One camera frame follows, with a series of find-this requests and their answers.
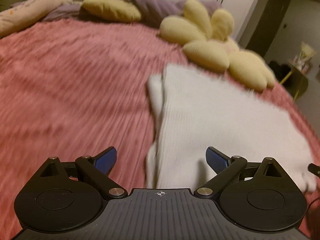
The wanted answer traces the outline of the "white knit sweater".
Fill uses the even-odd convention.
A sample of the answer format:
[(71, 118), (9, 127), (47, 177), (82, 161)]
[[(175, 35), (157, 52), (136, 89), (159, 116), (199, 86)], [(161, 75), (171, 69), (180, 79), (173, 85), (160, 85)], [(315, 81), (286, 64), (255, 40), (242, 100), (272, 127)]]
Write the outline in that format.
[(169, 64), (148, 80), (156, 137), (146, 158), (149, 188), (190, 188), (215, 176), (214, 147), (251, 162), (276, 159), (301, 191), (314, 191), (311, 145), (289, 113), (193, 67)]

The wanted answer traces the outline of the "pink ribbed bed blanket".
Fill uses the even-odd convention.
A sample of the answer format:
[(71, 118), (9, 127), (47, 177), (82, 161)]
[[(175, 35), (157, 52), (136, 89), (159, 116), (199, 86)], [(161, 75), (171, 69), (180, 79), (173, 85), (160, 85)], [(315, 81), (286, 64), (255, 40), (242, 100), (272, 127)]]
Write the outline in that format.
[[(148, 80), (169, 64), (195, 68), (178, 44), (142, 24), (62, 19), (1, 39), (1, 239), (20, 232), (14, 200), (49, 157), (75, 161), (113, 146), (111, 178), (127, 190), (147, 187), (156, 137)], [(229, 74), (205, 73), (252, 92)], [(252, 93), (289, 113), (318, 163), (319, 139), (283, 86)], [(316, 189), (304, 191), (311, 207), (300, 226), (311, 239), (319, 239), (315, 178)]]

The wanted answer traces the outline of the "small round side table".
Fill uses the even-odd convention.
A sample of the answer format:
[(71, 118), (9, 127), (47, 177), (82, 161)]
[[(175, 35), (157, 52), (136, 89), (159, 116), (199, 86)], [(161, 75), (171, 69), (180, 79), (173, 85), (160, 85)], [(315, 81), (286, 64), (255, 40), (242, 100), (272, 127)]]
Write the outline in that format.
[[(287, 65), (290, 67), (290, 71), (279, 83), (292, 96), (293, 101), (296, 101), (307, 91), (309, 79), (301, 70), (296, 67), (292, 60), (287, 60)], [(285, 85), (288, 79), (292, 80), (290, 86)]]

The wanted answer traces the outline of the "cream paper gift bag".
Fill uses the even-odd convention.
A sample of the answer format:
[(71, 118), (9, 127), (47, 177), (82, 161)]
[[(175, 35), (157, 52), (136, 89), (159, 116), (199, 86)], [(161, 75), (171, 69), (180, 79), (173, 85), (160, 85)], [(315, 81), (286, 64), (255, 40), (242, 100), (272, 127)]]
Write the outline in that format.
[(310, 67), (312, 58), (317, 54), (312, 46), (305, 42), (301, 42), (300, 52), (293, 59), (293, 65), (301, 72), (306, 72)]

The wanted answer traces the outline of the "yellow flower plush pillow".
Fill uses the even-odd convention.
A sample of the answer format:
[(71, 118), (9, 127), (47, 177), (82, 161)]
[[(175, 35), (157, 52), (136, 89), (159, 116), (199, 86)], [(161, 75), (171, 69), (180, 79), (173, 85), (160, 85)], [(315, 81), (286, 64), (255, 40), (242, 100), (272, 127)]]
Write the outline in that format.
[(274, 72), (254, 51), (241, 49), (231, 38), (234, 18), (226, 9), (209, 13), (198, 0), (187, 0), (181, 16), (168, 16), (160, 37), (182, 46), (189, 61), (214, 73), (225, 73), (249, 89), (262, 92), (276, 84)]

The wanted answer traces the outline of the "yellow oval cushion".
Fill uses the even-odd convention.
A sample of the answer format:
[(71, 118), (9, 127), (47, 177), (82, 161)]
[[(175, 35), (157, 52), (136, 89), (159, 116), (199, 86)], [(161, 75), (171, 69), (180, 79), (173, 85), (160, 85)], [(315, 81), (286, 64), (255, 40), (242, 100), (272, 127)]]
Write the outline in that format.
[(140, 22), (142, 14), (132, 3), (124, 0), (84, 0), (81, 7), (93, 16), (111, 22)]

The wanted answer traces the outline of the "purple duvet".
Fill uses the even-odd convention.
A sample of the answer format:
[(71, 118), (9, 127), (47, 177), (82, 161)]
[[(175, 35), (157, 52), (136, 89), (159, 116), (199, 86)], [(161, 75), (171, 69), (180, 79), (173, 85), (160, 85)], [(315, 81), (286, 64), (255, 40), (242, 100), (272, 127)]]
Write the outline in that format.
[[(168, 0), (124, 0), (134, 4), (142, 14), (140, 22), (153, 27), (159, 28), (161, 22), (170, 16), (183, 16), (183, 7), (185, 1), (171, 2)], [(51, 11), (47, 16), (39, 21), (57, 21), (62, 18), (74, 18), (83, 21), (102, 21), (103, 19), (93, 16), (85, 11), (82, 4), (63, 4)]]

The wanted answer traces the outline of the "cream long plush pillow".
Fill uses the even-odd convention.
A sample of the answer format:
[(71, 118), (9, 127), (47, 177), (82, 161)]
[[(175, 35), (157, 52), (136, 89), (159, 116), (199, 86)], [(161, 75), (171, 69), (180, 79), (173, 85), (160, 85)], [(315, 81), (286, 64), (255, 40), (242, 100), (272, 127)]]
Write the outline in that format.
[(63, 4), (82, 4), (84, 0), (27, 0), (1, 12), (1, 37), (21, 31)]

